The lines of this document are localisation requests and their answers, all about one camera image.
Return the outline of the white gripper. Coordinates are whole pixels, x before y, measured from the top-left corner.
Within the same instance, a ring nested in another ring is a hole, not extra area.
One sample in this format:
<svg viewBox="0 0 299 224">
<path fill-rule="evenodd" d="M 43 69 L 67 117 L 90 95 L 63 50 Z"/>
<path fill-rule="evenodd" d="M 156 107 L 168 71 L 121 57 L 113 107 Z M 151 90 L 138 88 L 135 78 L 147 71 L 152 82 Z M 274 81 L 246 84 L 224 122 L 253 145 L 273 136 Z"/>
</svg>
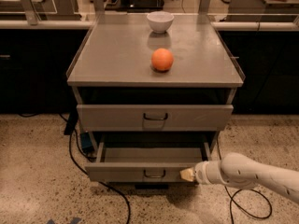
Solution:
<svg viewBox="0 0 299 224">
<path fill-rule="evenodd" d="M 196 180 L 199 184 L 204 185 L 226 184 L 221 173 L 220 161 L 202 161 L 197 163 L 194 168 L 187 168 L 181 170 L 179 173 L 180 177 L 188 182 L 194 182 Z"/>
</svg>

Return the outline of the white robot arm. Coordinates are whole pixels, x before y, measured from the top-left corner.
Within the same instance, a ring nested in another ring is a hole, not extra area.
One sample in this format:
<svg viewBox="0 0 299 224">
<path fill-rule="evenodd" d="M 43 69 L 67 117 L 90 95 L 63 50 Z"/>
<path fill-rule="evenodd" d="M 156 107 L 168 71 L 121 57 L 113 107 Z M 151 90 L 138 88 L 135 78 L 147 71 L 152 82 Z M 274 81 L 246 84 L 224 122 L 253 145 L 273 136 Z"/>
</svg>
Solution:
<svg viewBox="0 0 299 224">
<path fill-rule="evenodd" d="M 202 161 L 180 172 L 180 177 L 199 184 L 222 184 L 237 189 L 262 185 L 299 203 L 299 173 L 294 170 L 262 164 L 247 156 L 231 152 L 217 161 Z"/>
</svg>

